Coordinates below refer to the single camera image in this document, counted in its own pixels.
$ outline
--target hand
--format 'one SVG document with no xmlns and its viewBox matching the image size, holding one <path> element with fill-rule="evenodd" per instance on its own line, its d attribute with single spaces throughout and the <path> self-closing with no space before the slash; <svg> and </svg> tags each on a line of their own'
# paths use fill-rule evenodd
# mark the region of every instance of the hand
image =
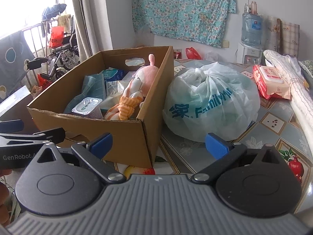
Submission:
<svg viewBox="0 0 313 235">
<path fill-rule="evenodd" d="M 11 169 L 0 170 L 0 177 L 3 175 L 10 175 L 12 172 Z M 9 212 L 7 211 L 7 207 L 4 205 L 5 200 L 9 196 L 9 190 L 7 187 L 0 183 L 0 224 L 6 226 L 9 224 Z"/>
</svg>

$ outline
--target wheelchair wheel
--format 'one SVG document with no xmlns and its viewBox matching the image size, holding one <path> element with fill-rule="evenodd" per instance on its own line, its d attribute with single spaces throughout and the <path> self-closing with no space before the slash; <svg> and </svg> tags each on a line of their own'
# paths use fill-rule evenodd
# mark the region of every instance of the wheelchair wheel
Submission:
<svg viewBox="0 0 313 235">
<path fill-rule="evenodd" d="M 65 74 L 65 72 L 63 72 L 63 71 L 57 71 L 57 72 L 55 73 L 55 78 L 56 78 L 56 79 L 59 79 L 59 78 L 61 78 L 64 74 Z"/>
</svg>

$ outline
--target wall socket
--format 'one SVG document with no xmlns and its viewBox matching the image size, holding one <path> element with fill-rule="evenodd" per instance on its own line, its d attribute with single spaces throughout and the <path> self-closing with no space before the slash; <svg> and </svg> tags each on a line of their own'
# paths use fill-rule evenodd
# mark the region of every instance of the wall socket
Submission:
<svg viewBox="0 0 313 235">
<path fill-rule="evenodd" d="M 222 47 L 229 48 L 229 41 L 223 41 Z"/>
</svg>

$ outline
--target window curtain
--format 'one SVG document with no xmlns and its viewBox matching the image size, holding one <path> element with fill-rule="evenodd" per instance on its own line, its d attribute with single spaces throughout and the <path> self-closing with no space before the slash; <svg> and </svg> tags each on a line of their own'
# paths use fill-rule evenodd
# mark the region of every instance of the window curtain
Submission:
<svg viewBox="0 0 313 235">
<path fill-rule="evenodd" d="M 72 0 L 80 61 L 112 49 L 105 0 Z"/>
</svg>

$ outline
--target water jug label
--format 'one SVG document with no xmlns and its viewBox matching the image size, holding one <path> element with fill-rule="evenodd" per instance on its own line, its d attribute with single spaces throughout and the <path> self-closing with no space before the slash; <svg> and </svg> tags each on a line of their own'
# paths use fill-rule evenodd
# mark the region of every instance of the water jug label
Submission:
<svg viewBox="0 0 313 235">
<path fill-rule="evenodd" d="M 261 21 L 259 20 L 252 20 L 252 29 L 254 30 L 261 30 Z"/>
</svg>

